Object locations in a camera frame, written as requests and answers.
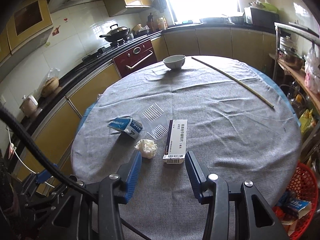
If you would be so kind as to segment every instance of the white cable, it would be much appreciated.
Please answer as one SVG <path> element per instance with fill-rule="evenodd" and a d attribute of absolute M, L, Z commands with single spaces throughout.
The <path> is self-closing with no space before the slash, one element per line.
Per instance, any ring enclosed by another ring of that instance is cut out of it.
<path fill-rule="evenodd" d="M 27 165 L 25 165 L 24 162 L 20 159 L 20 157 L 19 157 L 18 154 L 16 153 L 14 147 L 12 147 L 11 138 L 10 138 L 10 132 L 9 132 L 9 127 L 6 126 L 6 129 L 7 129 L 8 134 L 9 134 L 10 147 L 12 148 L 12 150 L 14 151 L 14 153 L 16 154 L 16 156 L 18 157 L 19 161 L 20 161 L 31 173 L 36 174 L 36 172 L 34 172 L 34 171 L 33 171 L 32 169 L 30 169 Z M 49 184 L 48 182 L 45 181 L 44 183 L 47 184 L 47 185 L 49 185 L 50 187 L 53 187 L 53 188 L 54 188 L 54 186 L 52 186 L 52 185 Z"/>

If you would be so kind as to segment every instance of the wooden stick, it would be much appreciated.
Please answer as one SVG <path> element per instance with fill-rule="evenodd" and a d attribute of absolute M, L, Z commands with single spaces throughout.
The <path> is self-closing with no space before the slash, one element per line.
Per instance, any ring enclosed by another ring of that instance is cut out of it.
<path fill-rule="evenodd" d="M 237 83 L 239 83 L 240 85 L 242 85 L 244 88 L 246 88 L 247 90 L 249 90 L 251 93 L 255 94 L 258 98 L 260 98 L 263 102 L 265 102 L 268 106 L 270 106 L 272 109 L 274 109 L 274 105 L 271 104 L 268 100 L 266 100 L 263 96 L 261 96 L 260 94 L 258 94 L 256 91 L 254 91 L 253 89 L 251 89 L 250 87 L 248 87 L 246 84 L 244 84 L 243 82 L 241 82 L 240 80 L 237 80 L 235 77 L 223 72 L 222 70 L 218 69 L 218 68 L 215 68 L 214 66 L 211 66 L 209 65 L 208 63 L 205 63 L 197 58 L 194 58 L 194 57 L 191 57 L 192 59 L 202 63 L 202 64 L 205 64 L 207 65 L 208 67 L 211 67 L 213 69 L 215 69 L 216 71 L 224 74 L 225 76 L 227 76 L 228 78 L 231 78 L 232 80 L 236 81 Z"/>

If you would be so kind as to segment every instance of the microwave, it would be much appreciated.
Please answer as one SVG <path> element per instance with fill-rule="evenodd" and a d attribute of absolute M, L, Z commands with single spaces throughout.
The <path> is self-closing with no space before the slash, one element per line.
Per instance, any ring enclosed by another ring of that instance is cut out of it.
<path fill-rule="evenodd" d="M 257 8 L 246 7 L 244 14 L 248 24 L 274 29 L 275 22 L 279 22 L 278 14 Z"/>

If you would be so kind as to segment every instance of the crumpled tissue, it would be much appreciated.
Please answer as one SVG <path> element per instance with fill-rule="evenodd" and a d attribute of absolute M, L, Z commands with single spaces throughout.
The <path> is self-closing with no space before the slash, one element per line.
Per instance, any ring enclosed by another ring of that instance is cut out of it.
<path fill-rule="evenodd" d="M 152 159 L 157 152 L 157 144 L 153 140 L 141 139 L 134 147 L 141 152 L 141 156 L 144 158 Z"/>

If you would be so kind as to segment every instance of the round table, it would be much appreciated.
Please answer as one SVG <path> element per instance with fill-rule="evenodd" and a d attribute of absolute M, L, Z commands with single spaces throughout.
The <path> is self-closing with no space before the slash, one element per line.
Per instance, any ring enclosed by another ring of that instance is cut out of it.
<path fill-rule="evenodd" d="M 181 70 L 159 62 L 138 70 L 106 89 L 72 146 L 72 168 L 85 183 L 101 181 L 128 162 L 137 140 L 110 135 L 116 117 L 138 112 L 156 102 L 170 119 L 187 119 L 187 151 L 227 182 L 250 179 L 270 205 L 284 192 L 300 154 L 300 128 L 285 101 L 250 67 L 237 60 L 196 56 L 241 80 L 261 94 L 271 109 L 244 87 L 191 57 Z M 202 239 L 208 205 L 194 198 L 185 164 L 164 164 L 166 136 L 156 140 L 153 159 L 142 160 L 132 199 L 120 215 L 156 239 Z M 230 204 L 229 238 L 234 239 Z M 126 239 L 141 239 L 124 228 Z"/>

